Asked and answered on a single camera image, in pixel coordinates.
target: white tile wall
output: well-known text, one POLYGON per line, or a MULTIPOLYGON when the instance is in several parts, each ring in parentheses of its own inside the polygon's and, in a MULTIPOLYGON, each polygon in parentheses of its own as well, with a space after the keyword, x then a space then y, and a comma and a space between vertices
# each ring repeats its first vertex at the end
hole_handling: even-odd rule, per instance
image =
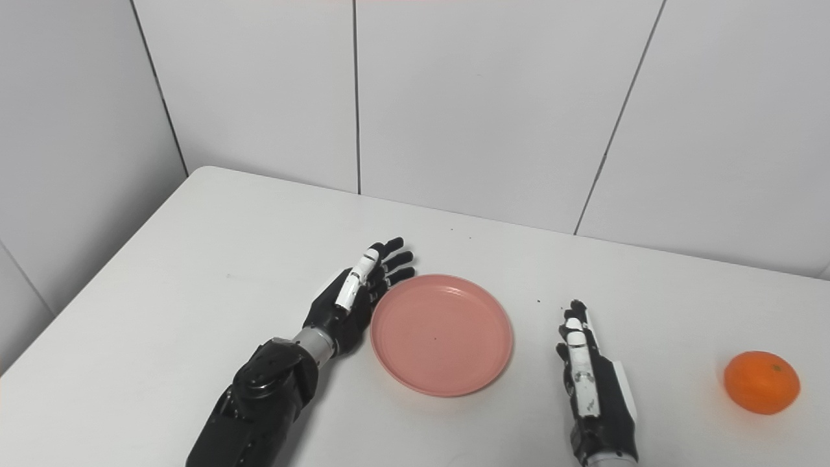
POLYGON ((0 62, 0 238, 59 312, 184 171, 129 2, 6 2, 0 62))
POLYGON ((660 0, 358 0, 363 193, 572 233, 660 0))
POLYGON ((0 375, 53 316, 0 243, 0 375))
POLYGON ((357 190, 350 1, 134 3, 190 170, 357 190))
POLYGON ((579 234, 830 262, 830 3, 669 0, 579 234))

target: robotic finger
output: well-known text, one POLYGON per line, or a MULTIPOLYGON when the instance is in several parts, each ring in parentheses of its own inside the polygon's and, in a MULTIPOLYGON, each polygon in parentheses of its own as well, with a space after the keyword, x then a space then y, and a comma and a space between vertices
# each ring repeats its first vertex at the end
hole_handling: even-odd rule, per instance
POLYGON ((571 302, 559 327, 556 351, 565 364, 564 384, 574 414, 571 446, 583 467, 637 465, 637 409, 623 365, 599 352, 588 309, 571 302))

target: white finger segment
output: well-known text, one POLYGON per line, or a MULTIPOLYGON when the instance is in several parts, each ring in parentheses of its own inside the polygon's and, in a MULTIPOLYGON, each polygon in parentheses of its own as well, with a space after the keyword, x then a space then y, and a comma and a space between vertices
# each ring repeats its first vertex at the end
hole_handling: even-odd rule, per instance
POLYGON ((366 285, 366 278, 369 277, 369 273, 372 272, 379 258, 380 252, 378 250, 374 248, 366 250, 360 261, 349 271, 349 276, 343 283, 337 299, 334 300, 336 306, 343 308, 347 313, 352 311, 352 305, 354 305, 354 299, 358 296, 358 291, 366 285))

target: robotic hand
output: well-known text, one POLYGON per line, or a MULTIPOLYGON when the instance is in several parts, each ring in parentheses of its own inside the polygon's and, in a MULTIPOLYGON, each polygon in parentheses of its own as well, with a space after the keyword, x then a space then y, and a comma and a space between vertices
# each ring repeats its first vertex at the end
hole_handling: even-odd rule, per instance
POLYGON ((574 455, 583 467, 636 466, 637 409, 623 365, 599 353, 585 305, 573 300, 570 306, 559 327, 565 342, 556 351, 565 363, 565 389, 576 421, 574 455))
POLYGON ((187 467, 271 467, 291 424, 314 397, 319 369, 352 352, 380 298, 415 275, 411 252, 383 261, 402 238, 375 243, 311 303, 303 329, 287 341, 259 346, 219 397, 196 440, 187 467))

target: black mechanical forearm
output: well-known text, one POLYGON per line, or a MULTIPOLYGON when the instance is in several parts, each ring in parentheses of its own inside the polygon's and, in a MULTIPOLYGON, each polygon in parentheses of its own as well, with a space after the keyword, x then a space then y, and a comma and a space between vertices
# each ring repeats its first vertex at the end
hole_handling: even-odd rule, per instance
POLYGON ((415 275, 401 268, 411 252, 386 257, 402 238, 373 244, 311 303, 303 329, 292 340, 259 346, 213 408, 187 467, 271 467, 291 424, 317 389, 318 370, 357 348, 378 300, 415 275))
POLYGON ((317 388, 315 359, 282 339, 259 346, 213 408, 187 467, 270 467, 317 388))

